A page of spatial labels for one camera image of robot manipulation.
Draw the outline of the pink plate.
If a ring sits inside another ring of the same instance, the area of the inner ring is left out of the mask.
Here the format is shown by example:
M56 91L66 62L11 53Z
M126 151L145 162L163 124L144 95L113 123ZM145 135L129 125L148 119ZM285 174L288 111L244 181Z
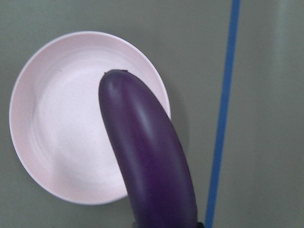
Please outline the pink plate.
M139 77L171 112L151 61L127 41L102 32L50 41L14 85L9 128L18 158L42 188L63 200L100 205L127 196L98 102L100 80L112 69Z

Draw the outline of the purple eggplant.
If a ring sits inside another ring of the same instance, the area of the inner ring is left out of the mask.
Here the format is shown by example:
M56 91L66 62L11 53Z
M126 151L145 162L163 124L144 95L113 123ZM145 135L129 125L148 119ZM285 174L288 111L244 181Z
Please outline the purple eggplant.
M186 158L164 108L138 77L110 70L99 104L140 228L195 228L193 184Z

